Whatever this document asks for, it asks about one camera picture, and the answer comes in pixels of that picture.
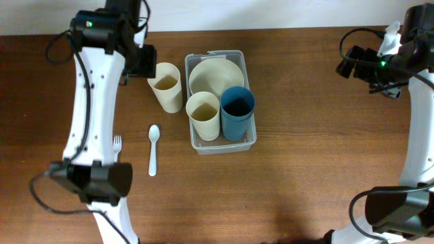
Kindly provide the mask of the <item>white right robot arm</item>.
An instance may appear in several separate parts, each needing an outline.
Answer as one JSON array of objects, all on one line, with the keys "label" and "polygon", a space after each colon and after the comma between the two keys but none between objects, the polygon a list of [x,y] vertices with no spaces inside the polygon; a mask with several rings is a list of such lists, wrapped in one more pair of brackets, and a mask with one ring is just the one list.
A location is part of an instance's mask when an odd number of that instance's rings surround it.
[{"label": "white right robot arm", "polygon": [[322,243],[398,243],[433,237],[433,18],[409,17],[386,30],[378,51],[353,46],[336,71],[369,83],[370,93],[396,96],[407,86],[411,119],[398,186],[377,186],[349,205],[351,224]]}]

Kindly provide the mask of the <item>blue plastic cup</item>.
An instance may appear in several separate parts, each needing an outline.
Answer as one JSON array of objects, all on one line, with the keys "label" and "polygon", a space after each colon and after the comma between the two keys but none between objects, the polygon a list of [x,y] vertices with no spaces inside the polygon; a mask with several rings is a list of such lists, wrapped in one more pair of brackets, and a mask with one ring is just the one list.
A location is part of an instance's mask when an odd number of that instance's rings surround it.
[{"label": "blue plastic cup", "polygon": [[255,97],[247,88],[234,86],[222,94],[220,114],[223,135],[227,140],[238,141],[244,137],[255,105]]}]

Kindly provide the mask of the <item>cream plastic bowl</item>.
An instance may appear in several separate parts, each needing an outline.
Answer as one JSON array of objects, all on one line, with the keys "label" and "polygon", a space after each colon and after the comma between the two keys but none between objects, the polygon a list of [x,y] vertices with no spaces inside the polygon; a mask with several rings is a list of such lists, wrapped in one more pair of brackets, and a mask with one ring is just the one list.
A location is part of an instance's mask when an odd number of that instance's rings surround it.
[{"label": "cream plastic bowl", "polygon": [[244,85],[241,69],[234,62],[223,58],[210,58],[200,62],[189,76],[192,94],[210,92],[220,98],[228,88]]}]

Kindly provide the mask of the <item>cream plastic cup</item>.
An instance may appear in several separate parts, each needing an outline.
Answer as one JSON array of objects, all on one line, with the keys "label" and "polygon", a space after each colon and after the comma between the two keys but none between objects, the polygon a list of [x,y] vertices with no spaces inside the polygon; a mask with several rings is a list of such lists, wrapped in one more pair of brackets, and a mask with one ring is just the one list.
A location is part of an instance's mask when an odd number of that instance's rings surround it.
[{"label": "cream plastic cup", "polygon": [[180,71],[168,62],[156,65],[155,78],[148,79],[162,109],[167,113],[177,113],[183,107]]},{"label": "cream plastic cup", "polygon": [[193,94],[187,100],[186,113],[202,140],[212,141],[220,135],[220,102],[214,94]]}]

